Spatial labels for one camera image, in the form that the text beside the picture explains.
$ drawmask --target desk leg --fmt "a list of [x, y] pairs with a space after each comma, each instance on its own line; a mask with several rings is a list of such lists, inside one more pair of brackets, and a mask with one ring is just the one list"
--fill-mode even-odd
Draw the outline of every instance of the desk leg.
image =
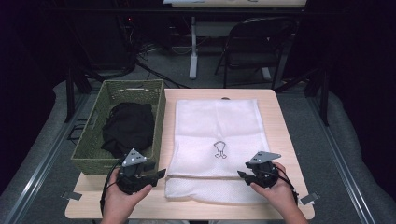
[[197, 35], [195, 33], [195, 17], [191, 18], [191, 64], [190, 64], [190, 79], [197, 78], [197, 66], [198, 66], [198, 55], [197, 55]]

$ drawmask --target hand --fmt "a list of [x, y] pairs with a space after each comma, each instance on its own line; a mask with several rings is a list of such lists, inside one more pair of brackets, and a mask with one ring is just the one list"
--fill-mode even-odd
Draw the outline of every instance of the hand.
[[[279, 171], [279, 175], [286, 178], [286, 168], [277, 162], [274, 162], [274, 165], [283, 171]], [[255, 183], [251, 183], [250, 186], [269, 201], [286, 223], [307, 223], [304, 214], [294, 201], [289, 184], [282, 179], [279, 178], [270, 189], [264, 189]]]
[[[111, 174], [109, 183], [115, 183], [119, 169]], [[147, 185], [136, 194], [128, 195], [122, 192], [117, 184], [111, 185], [106, 191], [105, 207], [102, 224], [124, 223], [134, 211], [134, 207], [142, 201], [151, 191], [152, 186]]]

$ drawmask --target gray carpet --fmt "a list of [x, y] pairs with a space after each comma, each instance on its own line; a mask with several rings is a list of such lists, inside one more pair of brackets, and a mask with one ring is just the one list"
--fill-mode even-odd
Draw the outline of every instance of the gray carpet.
[[[198, 65], [198, 78], [189, 79], [190, 54], [179, 55], [175, 53], [156, 50], [150, 52], [145, 62], [151, 69], [169, 76], [174, 81], [192, 88], [220, 88], [222, 76], [213, 76], [219, 59], [219, 52], [205, 52], [201, 48]], [[116, 79], [154, 79], [146, 70], [136, 69], [125, 77]], [[241, 81], [246, 77], [234, 74], [235, 81]], [[93, 81], [92, 85], [98, 89], [100, 84]], [[169, 88], [175, 85], [168, 83]], [[297, 86], [287, 93], [277, 95], [282, 113], [290, 132], [290, 138], [294, 145], [297, 158], [302, 167], [304, 179], [308, 190], [320, 195], [316, 201], [316, 215], [310, 223], [361, 223], [354, 204], [350, 200], [347, 189], [341, 179], [338, 170], [332, 160], [331, 146], [325, 133], [320, 129], [320, 124], [315, 117], [315, 111], [309, 106], [308, 100], [302, 94], [302, 86]], [[240, 86], [238, 88], [268, 89], [269, 84]], [[0, 198], [1, 220], [6, 220], [9, 211], [18, 200], [23, 188], [29, 181], [34, 169], [51, 147], [57, 132], [62, 129], [65, 118], [65, 92], [64, 84], [55, 89], [57, 93], [57, 105], [54, 107], [48, 124], [43, 128], [37, 138], [26, 162], [21, 166], [10, 186]], [[79, 113], [79, 119], [87, 119], [96, 91], [90, 95], [84, 108]], [[377, 223], [395, 223], [395, 202], [374, 182], [365, 165], [361, 162], [359, 142], [342, 104], [331, 94], [329, 103], [329, 122], [331, 124], [334, 139], [346, 158], [348, 167], [356, 177], [357, 184], [361, 187], [361, 193], [367, 201]], [[92, 223], [91, 220], [70, 220], [64, 216], [67, 200], [61, 198], [64, 191], [72, 191], [77, 182], [79, 171], [71, 163], [70, 157], [75, 144], [63, 140], [60, 144], [59, 155], [56, 158], [47, 178], [40, 187], [39, 192], [31, 204], [28, 204], [26, 214], [21, 223]]]

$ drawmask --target person's left hand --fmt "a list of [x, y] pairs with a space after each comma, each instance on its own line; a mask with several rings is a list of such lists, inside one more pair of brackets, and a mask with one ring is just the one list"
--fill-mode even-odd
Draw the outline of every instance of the person's left hand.
[[[119, 169], [113, 171], [109, 184], [116, 182], [118, 172]], [[134, 211], [134, 207], [149, 194], [151, 189], [152, 186], [147, 185], [136, 194], [128, 195], [122, 192], [117, 184], [111, 185], [106, 191], [102, 224], [124, 223]]]

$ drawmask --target black chair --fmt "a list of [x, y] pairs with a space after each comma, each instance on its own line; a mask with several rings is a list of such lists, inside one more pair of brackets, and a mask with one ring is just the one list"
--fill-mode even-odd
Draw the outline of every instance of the black chair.
[[235, 25], [226, 40], [215, 74], [224, 64], [223, 88], [227, 87], [228, 69], [274, 67], [274, 88], [283, 45], [296, 29], [292, 18], [254, 18]]

